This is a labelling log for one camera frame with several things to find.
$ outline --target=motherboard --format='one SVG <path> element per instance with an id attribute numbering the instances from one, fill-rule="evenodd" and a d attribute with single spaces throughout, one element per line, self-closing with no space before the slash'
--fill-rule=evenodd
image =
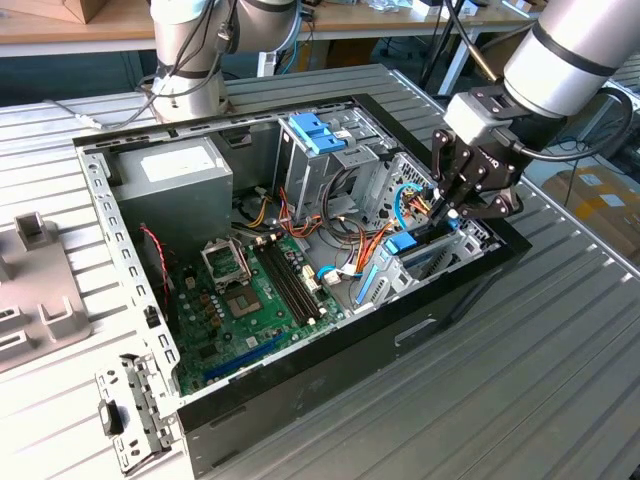
<path id="1" fill-rule="evenodd" d="M 238 262 L 233 250 L 221 249 L 208 262 L 173 269 L 170 327 L 181 356 L 177 375 L 182 395 L 344 318 L 335 299 L 314 280 L 293 238 L 260 243 L 236 247 L 246 263 Z M 241 273 L 244 265 L 250 272 L 245 281 L 224 289 L 214 281 Z"/>

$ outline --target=red cable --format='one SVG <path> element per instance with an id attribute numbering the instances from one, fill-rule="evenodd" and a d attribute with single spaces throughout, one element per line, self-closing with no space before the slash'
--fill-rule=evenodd
<path id="1" fill-rule="evenodd" d="M 162 268 L 162 281 L 164 282 L 164 311 L 167 312 L 169 308 L 169 272 L 167 271 L 167 262 L 164 259 L 164 252 L 162 251 L 162 245 L 158 240 L 158 237 L 149 230 L 147 227 L 140 226 L 140 230 L 149 235 L 149 238 L 153 241 L 160 256 L 160 266 Z"/>

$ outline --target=yellow wire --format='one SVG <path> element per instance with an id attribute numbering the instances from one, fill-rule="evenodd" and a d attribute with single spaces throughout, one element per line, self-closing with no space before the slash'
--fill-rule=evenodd
<path id="1" fill-rule="evenodd" d="M 264 200 L 262 200 L 262 207 L 260 208 L 260 214 L 258 215 L 258 218 L 256 218 L 253 222 L 247 224 L 247 227 L 255 228 L 258 225 L 260 225 L 264 220 L 264 215 L 266 211 L 267 211 L 267 199 L 265 198 Z"/>

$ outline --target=metal workbench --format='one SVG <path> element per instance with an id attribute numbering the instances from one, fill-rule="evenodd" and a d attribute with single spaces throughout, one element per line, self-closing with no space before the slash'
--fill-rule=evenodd
<path id="1" fill-rule="evenodd" d="M 366 92 L 428 143 L 434 104 L 365 66 L 231 82 L 237 109 Z M 101 122 L 137 94 L 68 102 Z M 134 125 L 151 124 L 150 114 Z M 62 241 L 95 333 L 0 375 L 0 477 L 118 478 L 93 373 L 136 351 L 125 297 L 70 139 L 47 105 L 0 110 L 0 228 L 39 210 Z M 224 464 L 236 479 L 626 479 L 640 463 L 640 275 L 528 184 L 511 222 L 533 244 L 465 320 Z M 137 478 L 189 478 L 174 449 Z"/>

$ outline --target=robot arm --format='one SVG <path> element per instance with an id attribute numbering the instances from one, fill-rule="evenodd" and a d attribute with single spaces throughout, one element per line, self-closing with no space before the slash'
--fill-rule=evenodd
<path id="1" fill-rule="evenodd" d="M 432 171 L 438 188 L 433 222 L 447 215 L 506 217 L 522 208 L 513 186 L 539 152 L 640 47 L 637 0 L 552 0 L 513 54 L 504 81 L 457 94 L 444 116 L 453 133 L 434 132 Z M 583 156 L 594 153 L 585 152 Z M 472 193 L 498 192 L 486 207 Z"/>
<path id="2" fill-rule="evenodd" d="M 167 122 L 223 113 L 222 55 L 284 48 L 301 22 L 299 0 L 153 0 L 151 16 L 158 55 L 153 106 Z"/>

